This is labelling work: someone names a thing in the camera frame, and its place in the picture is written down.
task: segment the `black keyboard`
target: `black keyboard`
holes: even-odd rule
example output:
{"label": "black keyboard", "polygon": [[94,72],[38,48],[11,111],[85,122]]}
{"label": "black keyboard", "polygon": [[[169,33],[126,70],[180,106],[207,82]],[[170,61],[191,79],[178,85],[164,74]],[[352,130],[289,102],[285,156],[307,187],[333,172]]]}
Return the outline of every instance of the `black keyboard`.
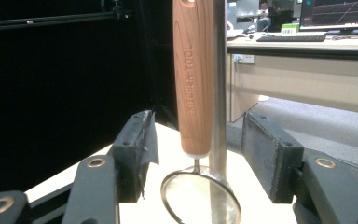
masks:
{"label": "black keyboard", "polygon": [[324,42],[325,35],[264,35],[257,42]]}

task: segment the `metal rod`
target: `metal rod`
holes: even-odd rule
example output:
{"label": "metal rod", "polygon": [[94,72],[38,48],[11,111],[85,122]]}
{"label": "metal rod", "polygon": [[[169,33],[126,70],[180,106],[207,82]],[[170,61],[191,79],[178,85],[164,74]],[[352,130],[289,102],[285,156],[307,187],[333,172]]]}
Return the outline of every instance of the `metal rod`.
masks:
{"label": "metal rod", "polygon": [[226,177],[227,0],[213,0],[215,87],[209,166]]}

